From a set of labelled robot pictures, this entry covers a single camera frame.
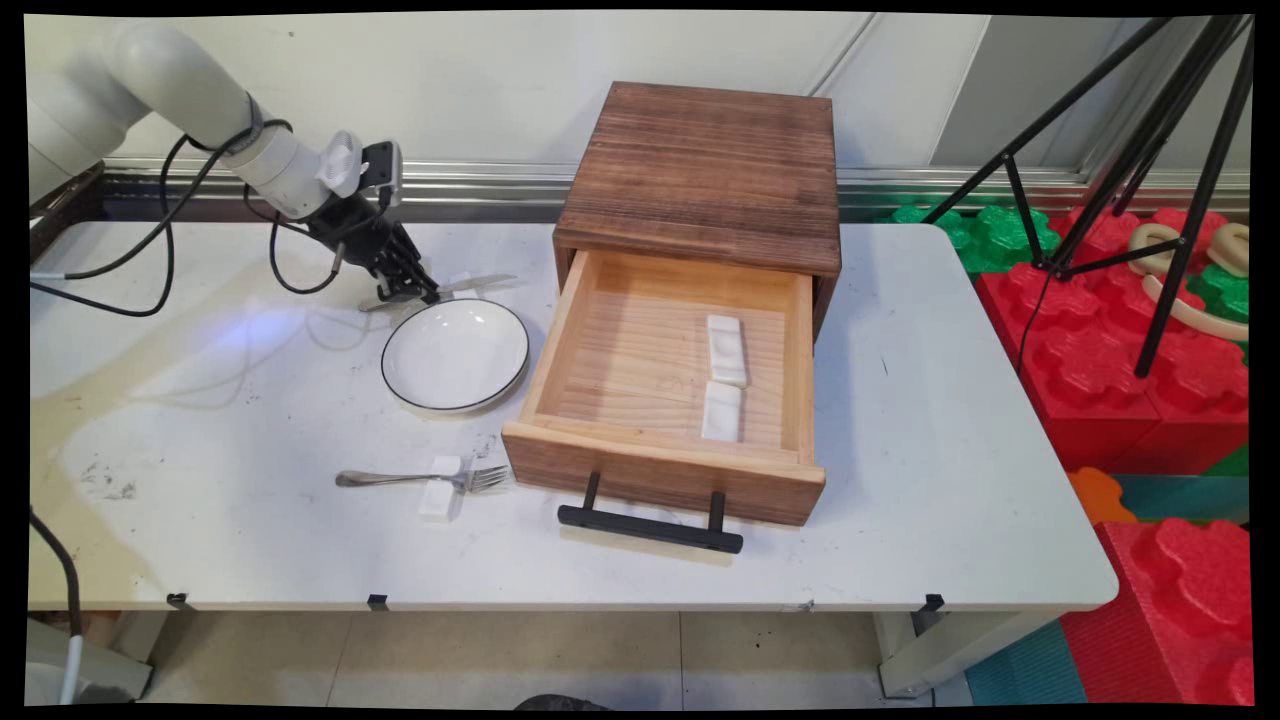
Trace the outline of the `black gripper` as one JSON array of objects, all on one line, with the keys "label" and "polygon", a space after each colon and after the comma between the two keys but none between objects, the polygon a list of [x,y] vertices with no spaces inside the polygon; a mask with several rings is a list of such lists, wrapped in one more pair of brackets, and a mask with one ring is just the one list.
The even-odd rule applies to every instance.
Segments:
[{"label": "black gripper", "polygon": [[330,250],[342,246],[344,263],[375,277],[381,304],[439,302],[438,283],[422,268],[403,225],[388,217],[389,208],[389,193],[375,201],[361,193],[346,199],[333,195],[303,224]]}]

